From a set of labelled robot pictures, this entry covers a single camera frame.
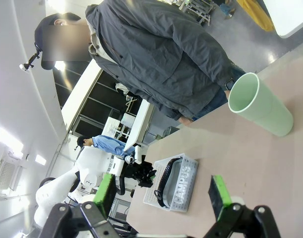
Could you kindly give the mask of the black right gripper finger with green pad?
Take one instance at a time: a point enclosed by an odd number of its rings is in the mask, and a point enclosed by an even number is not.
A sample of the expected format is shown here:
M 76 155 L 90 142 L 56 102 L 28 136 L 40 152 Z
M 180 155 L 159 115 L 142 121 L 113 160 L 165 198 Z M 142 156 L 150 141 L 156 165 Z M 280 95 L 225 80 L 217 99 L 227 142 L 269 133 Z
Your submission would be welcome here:
M 229 238 L 233 233 L 240 233 L 245 238 L 281 236 L 271 209 L 266 205 L 249 209 L 233 202 L 222 176 L 211 176 L 208 194 L 216 222 L 204 235 L 206 238 Z

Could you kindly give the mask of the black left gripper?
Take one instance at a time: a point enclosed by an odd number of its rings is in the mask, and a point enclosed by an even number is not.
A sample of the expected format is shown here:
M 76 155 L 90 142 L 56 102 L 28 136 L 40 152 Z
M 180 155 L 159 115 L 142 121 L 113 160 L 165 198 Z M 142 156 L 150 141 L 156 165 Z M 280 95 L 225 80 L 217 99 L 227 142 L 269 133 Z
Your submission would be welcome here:
M 152 187 L 156 170 L 150 162 L 138 165 L 135 179 L 140 187 Z M 136 238 L 135 231 L 121 233 L 108 221 L 117 188 L 115 176 L 104 176 L 93 201 L 70 207 L 64 203 L 52 206 L 40 233 L 41 238 Z

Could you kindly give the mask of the person's right hand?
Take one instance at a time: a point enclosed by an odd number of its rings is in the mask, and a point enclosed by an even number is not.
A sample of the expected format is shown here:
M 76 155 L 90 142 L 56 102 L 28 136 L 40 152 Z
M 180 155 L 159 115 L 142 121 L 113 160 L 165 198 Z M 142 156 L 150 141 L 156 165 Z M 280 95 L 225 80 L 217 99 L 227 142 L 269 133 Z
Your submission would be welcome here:
M 185 126 L 188 126 L 188 125 L 190 125 L 190 124 L 193 122 L 192 119 L 187 118 L 187 117 L 184 117 L 184 116 L 180 117 L 180 118 L 178 119 L 178 121 L 179 121 L 181 124 L 185 125 Z

